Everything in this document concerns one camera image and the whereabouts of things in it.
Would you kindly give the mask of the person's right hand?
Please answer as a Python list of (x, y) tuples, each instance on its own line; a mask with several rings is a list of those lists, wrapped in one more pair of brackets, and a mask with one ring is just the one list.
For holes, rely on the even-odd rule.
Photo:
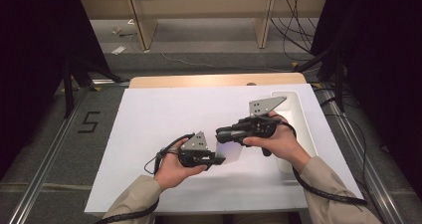
[(291, 129), (284, 124), (278, 125), (275, 133), (269, 138), (249, 136), (244, 138), (243, 142), (246, 145), (266, 148), (276, 157), (288, 161), (298, 173), (301, 173), (311, 160)]

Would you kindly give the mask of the black metal stand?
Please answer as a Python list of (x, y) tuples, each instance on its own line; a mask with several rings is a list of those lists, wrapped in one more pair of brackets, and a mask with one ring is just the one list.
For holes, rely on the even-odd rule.
[(317, 78), (320, 82), (327, 82), (330, 79), (334, 80), (334, 100), (337, 107), (344, 112), (342, 101), (342, 88), (343, 88), (343, 56), (336, 48), (328, 48), (310, 61), (303, 65), (294, 67), (294, 73), (302, 73), (314, 65), (321, 63)]
[(69, 57), (62, 65), (63, 83), (66, 98), (65, 117), (70, 116), (75, 106), (72, 80), (75, 80), (81, 88), (91, 88), (94, 82), (90, 77), (89, 72), (98, 73), (116, 83), (128, 82), (128, 79), (119, 77), (107, 69), (101, 68), (100, 66), (97, 66), (82, 57)]

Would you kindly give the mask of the white board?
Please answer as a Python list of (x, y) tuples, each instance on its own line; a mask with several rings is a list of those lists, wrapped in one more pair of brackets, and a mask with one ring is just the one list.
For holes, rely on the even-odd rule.
[[(176, 138), (203, 131), (210, 149), (215, 131), (248, 116), (249, 102), (272, 92), (296, 92), (302, 102), (316, 155), (354, 195), (360, 193), (313, 89), (308, 84), (208, 88), (127, 89), (109, 135), (86, 212), (101, 215), (139, 175), (151, 158)], [(258, 147), (244, 147), (237, 161), (187, 178), (160, 196), (159, 215), (236, 213), (303, 209), (304, 191), (291, 166)]]

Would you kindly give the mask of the white plastic bin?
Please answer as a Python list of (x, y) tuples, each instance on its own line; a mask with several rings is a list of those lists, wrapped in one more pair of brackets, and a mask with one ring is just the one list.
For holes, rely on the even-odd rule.
[(283, 97), (286, 100), (275, 108), (275, 112), (282, 115), (295, 129), (297, 140), (301, 147), (310, 155), (316, 156), (314, 140), (310, 133), (302, 102), (296, 92), (272, 92), (272, 98)]

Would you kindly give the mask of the short aluminium rail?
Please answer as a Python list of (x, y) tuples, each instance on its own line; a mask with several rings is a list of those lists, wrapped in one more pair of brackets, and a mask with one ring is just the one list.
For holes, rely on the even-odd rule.
[(128, 87), (130, 82), (116, 82), (110, 79), (93, 79), (95, 86), (123, 86)]

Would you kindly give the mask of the black curtain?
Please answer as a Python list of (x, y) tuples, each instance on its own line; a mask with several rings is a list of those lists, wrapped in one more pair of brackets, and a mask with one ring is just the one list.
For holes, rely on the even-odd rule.
[[(328, 47), (356, 1), (325, 0), (313, 54)], [(422, 0), (367, 0), (350, 24), (346, 79), (422, 199)]]
[(0, 179), (73, 57), (108, 69), (81, 0), (0, 0)]

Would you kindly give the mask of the person's left hand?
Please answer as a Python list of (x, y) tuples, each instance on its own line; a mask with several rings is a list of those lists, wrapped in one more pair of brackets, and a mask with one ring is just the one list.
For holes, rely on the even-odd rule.
[(207, 168), (206, 165), (194, 167), (184, 167), (176, 152), (167, 152), (161, 161), (154, 180), (158, 183), (161, 191), (174, 188), (182, 183), (186, 178), (197, 175)]

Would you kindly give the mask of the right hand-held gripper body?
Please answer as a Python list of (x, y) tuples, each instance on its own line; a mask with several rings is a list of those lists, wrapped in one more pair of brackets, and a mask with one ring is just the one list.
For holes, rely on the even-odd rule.
[(236, 129), (240, 130), (242, 137), (258, 136), (267, 138), (272, 136), (279, 122), (270, 118), (269, 113), (286, 99), (285, 96), (281, 96), (250, 101), (249, 115), (238, 121)]

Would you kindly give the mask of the light wooden shelf unit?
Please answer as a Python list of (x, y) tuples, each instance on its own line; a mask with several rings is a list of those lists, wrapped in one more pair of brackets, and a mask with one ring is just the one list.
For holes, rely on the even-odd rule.
[(286, 18), (297, 10), (301, 18), (318, 18), (325, 0), (81, 0), (91, 20), (131, 19), (148, 50), (159, 19), (250, 18), (257, 45), (267, 43), (270, 20)]

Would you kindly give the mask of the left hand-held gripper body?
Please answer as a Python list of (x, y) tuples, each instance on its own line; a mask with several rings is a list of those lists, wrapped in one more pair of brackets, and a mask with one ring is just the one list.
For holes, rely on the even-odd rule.
[(208, 144), (203, 131), (192, 134), (178, 150), (178, 158), (184, 167), (206, 165), (205, 160), (209, 157)]

